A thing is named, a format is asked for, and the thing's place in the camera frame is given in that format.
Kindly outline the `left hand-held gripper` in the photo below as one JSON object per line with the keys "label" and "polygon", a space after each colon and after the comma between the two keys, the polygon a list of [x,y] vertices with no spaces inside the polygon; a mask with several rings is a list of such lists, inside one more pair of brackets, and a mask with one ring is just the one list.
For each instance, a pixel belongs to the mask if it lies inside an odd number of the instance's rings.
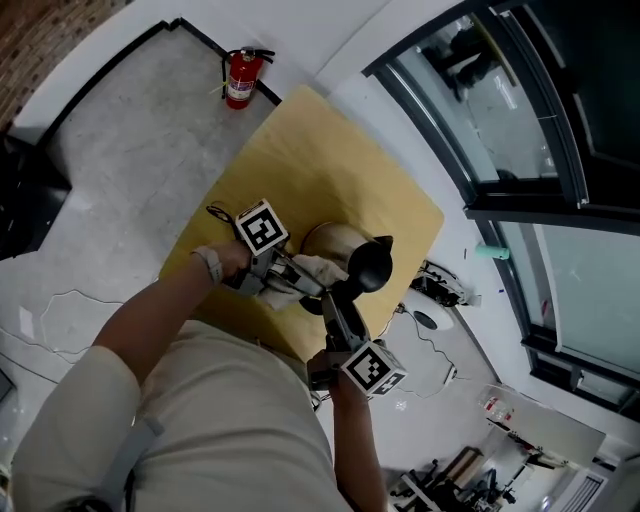
{"label": "left hand-held gripper", "polygon": [[318,297],[326,286],[293,257],[284,255],[289,233],[266,199],[232,218],[222,212],[222,220],[231,225],[235,238],[251,253],[248,267],[241,270],[228,286],[243,296],[258,295],[264,300]]}

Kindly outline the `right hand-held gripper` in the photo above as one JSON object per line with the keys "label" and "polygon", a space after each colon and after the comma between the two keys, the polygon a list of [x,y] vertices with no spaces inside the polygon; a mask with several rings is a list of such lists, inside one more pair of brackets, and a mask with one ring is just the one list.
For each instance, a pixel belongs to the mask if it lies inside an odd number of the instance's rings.
{"label": "right hand-held gripper", "polygon": [[371,340],[358,308],[341,295],[326,292],[322,315],[329,338],[346,338],[355,351],[322,350],[307,362],[309,386],[328,390],[344,374],[368,398],[387,395],[407,377],[407,370],[383,339]]}

